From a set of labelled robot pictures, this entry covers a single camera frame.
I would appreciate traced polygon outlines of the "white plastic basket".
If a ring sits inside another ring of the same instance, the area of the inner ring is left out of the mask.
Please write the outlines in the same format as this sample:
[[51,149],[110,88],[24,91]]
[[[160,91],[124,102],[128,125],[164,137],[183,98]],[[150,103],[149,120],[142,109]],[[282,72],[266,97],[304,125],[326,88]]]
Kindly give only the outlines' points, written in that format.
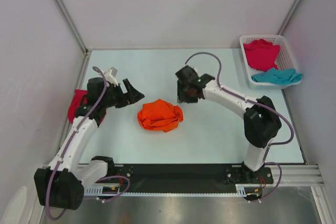
[[293,53],[291,52],[289,45],[283,36],[281,35],[244,35],[240,37],[239,41],[240,41],[240,46],[241,46],[242,53],[243,53],[243,60],[245,64],[249,87],[252,89],[285,89],[291,86],[291,85],[275,85],[275,84],[265,83],[265,82],[258,83],[258,82],[254,82],[251,79],[252,75],[262,73],[263,71],[253,69],[248,65],[243,44],[248,44],[252,42],[253,40],[259,40],[259,39],[264,39],[268,42],[273,43],[274,45],[280,46],[280,52],[275,61],[276,65],[278,66],[278,70],[295,69],[297,72],[300,72],[295,62]]

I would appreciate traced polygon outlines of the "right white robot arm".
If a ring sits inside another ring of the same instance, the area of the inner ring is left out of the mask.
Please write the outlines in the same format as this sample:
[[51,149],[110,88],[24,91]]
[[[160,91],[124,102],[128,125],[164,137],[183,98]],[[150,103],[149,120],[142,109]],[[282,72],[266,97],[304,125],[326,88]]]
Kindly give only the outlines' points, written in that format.
[[272,100],[263,96],[249,103],[247,96],[238,98],[234,90],[225,91],[213,76],[209,74],[199,76],[188,65],[175,75],[179,103],[197,103],[200,99],[212,101],[234,112],[243,120],[244,136],[249,145],[247,156],[243,161],[242,176],[245,181],[254,183],[261,177],[267,146],[282,127],[279,116],[264,108],[266,106],[275,110]]

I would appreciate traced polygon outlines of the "orange t shirt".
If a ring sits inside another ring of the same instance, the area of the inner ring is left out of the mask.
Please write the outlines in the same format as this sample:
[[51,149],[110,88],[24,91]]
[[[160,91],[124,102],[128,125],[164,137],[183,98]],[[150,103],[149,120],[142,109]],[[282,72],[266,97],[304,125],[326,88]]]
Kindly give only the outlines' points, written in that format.
[[145,103],[137,114],[139,125],[148,131],[169,132],[183,122],[184,115],[178,105],[173,105],[162,99]]

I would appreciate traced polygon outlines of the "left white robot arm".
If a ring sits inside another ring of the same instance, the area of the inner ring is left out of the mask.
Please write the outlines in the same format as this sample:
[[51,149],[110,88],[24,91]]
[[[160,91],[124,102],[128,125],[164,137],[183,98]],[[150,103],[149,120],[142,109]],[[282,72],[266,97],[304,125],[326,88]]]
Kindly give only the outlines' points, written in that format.
[[123,83],[126,92],[118,83],[102,77],[89,79],[87,94],[80,100],[72,129],[62,147],[46,168],[39,168],[34,174],[37,196],[42,206],[76,210],[87,188],[100,179],[110,182],[115,178],[117,170],[111,157],[95,156],[82,170],[77,170],[77,167],[107,110],[123,108],[145,97],[128,79],[124,79]]

